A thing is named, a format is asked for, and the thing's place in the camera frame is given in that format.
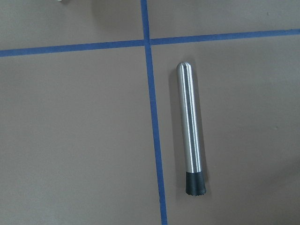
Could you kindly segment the steel muddler black tip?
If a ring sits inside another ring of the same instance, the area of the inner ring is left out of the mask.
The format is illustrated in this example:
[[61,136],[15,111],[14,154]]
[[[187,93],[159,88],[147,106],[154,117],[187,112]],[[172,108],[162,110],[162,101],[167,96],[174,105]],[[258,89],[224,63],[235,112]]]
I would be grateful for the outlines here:
[[201,162],[192,66],[188,62],[181,62],[176,71],[186,164],[186,193],[200,196],[206,194],[206,187]]

